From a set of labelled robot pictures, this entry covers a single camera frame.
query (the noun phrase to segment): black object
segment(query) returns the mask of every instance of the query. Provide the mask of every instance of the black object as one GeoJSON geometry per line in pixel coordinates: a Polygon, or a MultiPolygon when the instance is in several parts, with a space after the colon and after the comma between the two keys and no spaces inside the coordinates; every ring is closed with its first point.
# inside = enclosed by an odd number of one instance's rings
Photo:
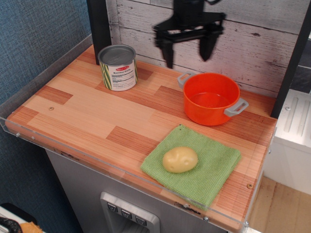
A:
{"type": "Polygon", "coordinates": [[[88,17],[92,31],[96,64],[99,65],[98,53],[111,45],[110,28],[106,0],[86,0],[88,17]]]}
{"type": "Polygon", "coordinates": [[[38,225],[37,220],[33,216],[31,216],[29,213],[23,211],[22,209],[18,208],[15,205],[11,203],[3,203],[0,206],[6,209],[7,211],[10,211],[12,214],[22,218],[26,222],[33,222],[35,225],[38,225]]]}
{"type": "Polygon", "coordinates": [[[297,70],[301,55],[303,53],[303,50],[306,46],[307,40],[310,35],[310,31],[311,31],[310,18],[311,18],[311,2],[309,3],[305,19],[302,23],[302,26],[301,26],[301,29],[300,29],[300,32],[299,32],[299,35],[298,35],[298,38],[297,38],[297,41],[294,47],[294,51],[292,53],[290,62],[287,66],[287,70],[285,72],[282,85],[278,92],[276,102],[274,104],[274,107],[271,113],[271,117],[278,118],[281,113],[283,104],[285,102],[285,99],[287,97],[288,91],[292,84],[295,72],[297,70]]]}
{"type": "Polygon", "coordinates": [[[154,26],[155,45],[162,50],[167,67],[173,67],[173,44],[188,40],[200,39],[202,59],[210,58],[226,15],[203,12],[205,1],[214,5],[221,0],[174,0],[173,16],[154,26]]]}
{"type": "Polygon", "coordinates": [[[22,233],[19,223],[15,220],[0,217],[0,225],[7,228],[9,233],[22,233]]]}

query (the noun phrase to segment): green cloth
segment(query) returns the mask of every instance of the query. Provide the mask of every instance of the green cloth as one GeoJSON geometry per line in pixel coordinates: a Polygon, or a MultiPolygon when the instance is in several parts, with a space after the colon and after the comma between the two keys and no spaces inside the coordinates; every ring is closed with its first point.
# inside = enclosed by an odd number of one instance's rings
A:
{"type": "Polygon", "coordinates": [[[240,158],[238,150],[179,125],[145,158],[140,169],[194,206],[206,210],[240,158]],[[197,153],[198,163],[192,170],[170,173],[164,168],[164,154],[175,147],[190,147],[197,153]]]}

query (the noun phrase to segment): control panel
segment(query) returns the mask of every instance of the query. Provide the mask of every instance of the control panel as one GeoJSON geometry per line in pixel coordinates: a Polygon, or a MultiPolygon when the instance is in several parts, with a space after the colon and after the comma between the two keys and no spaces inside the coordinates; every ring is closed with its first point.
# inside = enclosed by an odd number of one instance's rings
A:
{"type": "Polygon", "coordinates": [[[160,233],[160,220],[154,214],[130,204],[109,193],[101,193],[101,204],[111,233],[160,233]]]}

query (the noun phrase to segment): orange pot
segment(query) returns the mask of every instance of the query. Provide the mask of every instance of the orange pot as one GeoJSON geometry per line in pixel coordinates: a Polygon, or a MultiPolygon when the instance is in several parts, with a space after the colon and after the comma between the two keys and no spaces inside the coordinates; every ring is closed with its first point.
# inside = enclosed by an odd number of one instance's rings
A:
{"type": "Polygon", "coordinates": [[[198,124],[223,124],[248,106],[240,98],[239,86],[225,75],[186,72],[177,80],[184,91],[185,113],[198,124]]]}

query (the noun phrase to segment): gray pot handle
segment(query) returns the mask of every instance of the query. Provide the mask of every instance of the gray pot handle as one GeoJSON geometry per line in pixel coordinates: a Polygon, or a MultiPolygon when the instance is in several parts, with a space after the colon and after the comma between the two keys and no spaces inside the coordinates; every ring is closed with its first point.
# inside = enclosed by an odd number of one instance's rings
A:
{"type": "Polygon", "coordinates": [[[194,75],[196,75],[196,74],[195,74],[195,73],[192,73],[192,72],[190,72],[190,71],[187,71],[186,73],[183,73],[182,75],[180,75],[180,76],[177,78],[179,87],[180,87],[181,89],[183,89],[183,88],[184,88],[185,82],[186,82],[189,78],[191,78],[192,76],[194,76],[194,75]]]}
{"type": "Polygon", "coordinates": [[[236,102],[233,106],[225,109],[224,114],[226,114],[228,117],[238,115],[243,112],[243,110],[247,108],[248,105],[249,104],[246,100],[239,98],[238,102],[236,102]]]}

